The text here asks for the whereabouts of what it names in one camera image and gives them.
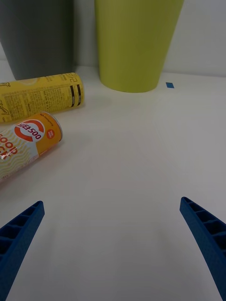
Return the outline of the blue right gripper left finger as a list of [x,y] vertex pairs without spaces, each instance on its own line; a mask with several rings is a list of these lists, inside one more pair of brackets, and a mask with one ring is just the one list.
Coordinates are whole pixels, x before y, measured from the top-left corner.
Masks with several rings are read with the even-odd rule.
[[5,301],[45,215],[38,201],[0,229],[0,300]]

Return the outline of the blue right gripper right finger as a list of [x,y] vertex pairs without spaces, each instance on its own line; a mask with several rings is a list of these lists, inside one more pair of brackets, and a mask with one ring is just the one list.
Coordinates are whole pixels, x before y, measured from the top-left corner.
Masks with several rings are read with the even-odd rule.
[[187,197],[181,198],[179,210],[206,261],[222,300],[225,300],[226,224]]

